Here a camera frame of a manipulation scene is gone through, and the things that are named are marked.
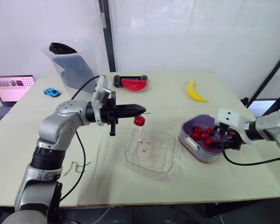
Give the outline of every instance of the laptop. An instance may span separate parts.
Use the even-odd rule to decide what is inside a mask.
[[[0,76],[0,120],[34,83],[33,76]]]

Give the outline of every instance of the watermelon slice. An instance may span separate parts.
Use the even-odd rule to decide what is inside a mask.
[[[121,83],[123,87],[130,92],[141,92],[147,86],[147,81],[145,80],[132,80],[128,78],[123,78]]]

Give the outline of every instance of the laptop keyboard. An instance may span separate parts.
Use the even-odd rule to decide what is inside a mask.
[[[0,108],[0,116],[5,116],[13,106],[3,106]]]

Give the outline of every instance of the container handle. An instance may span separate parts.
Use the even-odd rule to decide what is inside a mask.
[[[188,143],[188,145],[190,145],[196,151],[198,151],[201,148],[200,145],[193,142],[192,139],[190,139],[190,138],[185,138],[185,141]]]

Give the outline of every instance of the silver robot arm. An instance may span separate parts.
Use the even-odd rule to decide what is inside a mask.
[[[51,222],[56,222],[62,190],[57,180],[76,130],[90,123],[99,126],[107,123],[111,124],[110,135],[114,136],[119,118],[136,117],[146,111],[140,105],[116,105],[111,86],[110,81],[100,76],[92,102],[66,101],[42,121],[32,161],[27,165],[16,196],[15,213],[3,224],[44,224],[49,217]]]
[[[275,141],[280,148],[280,111],[251,121],[237,112],[220,109],[215,124],[218,126],[224,124],[235,130],[242,141],[239,144],[252,144],[256,140],[265,139]]]

